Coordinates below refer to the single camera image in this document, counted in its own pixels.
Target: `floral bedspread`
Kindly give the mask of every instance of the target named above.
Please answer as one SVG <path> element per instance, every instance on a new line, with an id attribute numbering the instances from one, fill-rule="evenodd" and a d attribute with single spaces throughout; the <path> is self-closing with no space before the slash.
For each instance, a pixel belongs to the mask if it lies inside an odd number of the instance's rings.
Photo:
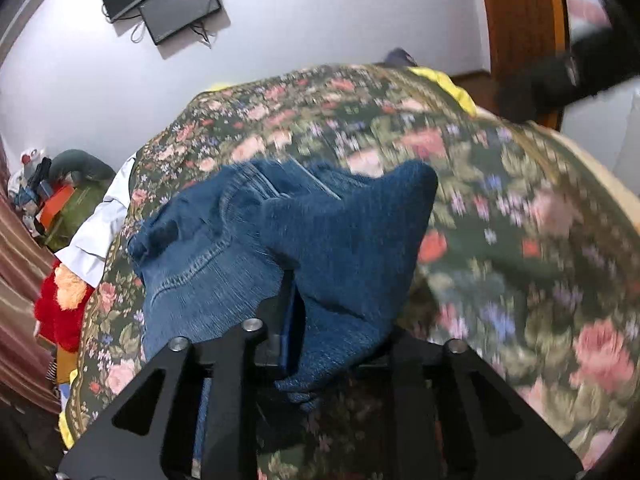
<path id="1" fill-rule="evenodd" d="M 380 176 L 419 157 L 440 189 L 399 323 L 464 338 L 590 466 L 638 389 L 640 242 L 598 181 L 537 131 L 474 119 L 436 84 L 321 66 L 198 95 L 138 153 L 132 204 L 86 309 L 66 417 L 77 438 L 140 370 L 144 290 L 127 239 L 181 189 L 257 156 Z M 305 416 L 260 478 L 389 476 L 383 397 L 353 378 Z"/>

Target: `denim fabric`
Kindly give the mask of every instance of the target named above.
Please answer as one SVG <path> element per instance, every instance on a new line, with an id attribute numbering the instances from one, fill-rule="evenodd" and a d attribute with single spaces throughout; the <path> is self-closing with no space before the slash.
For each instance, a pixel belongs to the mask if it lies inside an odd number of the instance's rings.
<path id="1" fill-rule="evenodd" d="M 277 294 L 284 263 L 306 326 L 299 369 L 276 386 L 308 400 L 305 392 L 388 337 L 436 188 L 434 171 L 416 160 L 379 179 L 294 160 L 225 166 L 175 196 L 129 242 L 146 287 L 146 357 L 174 336 L 199 342 L 253 317 Z"/>

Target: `stuffed toy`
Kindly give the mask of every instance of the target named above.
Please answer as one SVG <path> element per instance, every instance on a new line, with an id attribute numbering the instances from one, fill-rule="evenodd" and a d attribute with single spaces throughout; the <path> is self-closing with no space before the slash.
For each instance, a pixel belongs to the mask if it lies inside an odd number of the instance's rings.
<path id="1" fill-rule="evenodd" d="M 93 292 L 92 286 L 55 260 L 33 308 L 37 334 L 67 352 L 77 352 L 84 308 Z"/>

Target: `screw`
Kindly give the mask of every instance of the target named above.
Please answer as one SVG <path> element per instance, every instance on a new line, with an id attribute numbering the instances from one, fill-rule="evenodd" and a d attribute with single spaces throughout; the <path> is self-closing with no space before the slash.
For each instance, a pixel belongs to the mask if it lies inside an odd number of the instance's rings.
<path id="1" fill-rule="evenodd" d="M 468 348 L 469 345 L 462 341 L 462 339 L 452 339 L 449 341 L 449 350 L 454 354 L 463 354 Z"/>
<path id="2" fill-rule="evenodd" d="M 169 341 L 169 348 L 174 352 L 182 352 L 189 346 L 189 340 L 185 337 L 174 337 Z"/>
<path id="3" fill-rule="evenodd" d="M 263 326 L 263 322 L 261 319 L 258 319 L 257 317 L 252 317 L 249 319 L 245 319 L 242 322 L 242 330 L 244 330 L 245 332 L 257 332 L 258 330 L 260 330 Z"/>

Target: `curtain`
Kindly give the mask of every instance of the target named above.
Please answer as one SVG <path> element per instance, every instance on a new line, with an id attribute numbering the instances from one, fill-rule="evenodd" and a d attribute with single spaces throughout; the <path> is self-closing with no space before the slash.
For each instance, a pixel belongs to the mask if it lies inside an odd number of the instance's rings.
<path id="1" fill-rule="evenodd" d="M 0 139 L 0 168 L 6 168 Z M 45 378 L 50 354 L 33 337 L 33 302 L 50 273 L 53 256 L 33 241 L 6 196 L 0 171 L 0 383 L 56 412 L 59 403 Z"/>

